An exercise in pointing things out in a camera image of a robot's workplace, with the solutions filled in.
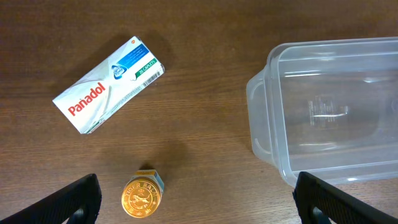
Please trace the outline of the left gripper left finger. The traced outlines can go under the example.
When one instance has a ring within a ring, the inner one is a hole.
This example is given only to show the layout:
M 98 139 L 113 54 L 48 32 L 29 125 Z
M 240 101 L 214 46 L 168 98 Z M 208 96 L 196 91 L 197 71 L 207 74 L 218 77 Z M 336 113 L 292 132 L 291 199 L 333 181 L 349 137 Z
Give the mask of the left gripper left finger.
M 88 174 L 31 206 L 1 220 L 1 223 L 94 224 L 102 194 L 96 174 Z

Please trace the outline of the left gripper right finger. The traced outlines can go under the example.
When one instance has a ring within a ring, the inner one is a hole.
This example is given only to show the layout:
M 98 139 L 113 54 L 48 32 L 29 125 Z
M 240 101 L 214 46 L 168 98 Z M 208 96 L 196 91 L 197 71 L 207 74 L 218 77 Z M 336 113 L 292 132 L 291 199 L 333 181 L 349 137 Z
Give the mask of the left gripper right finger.
M 394 218 L 308 173 L 298 175 L 292 193 L 302 223 L 390 223 Z

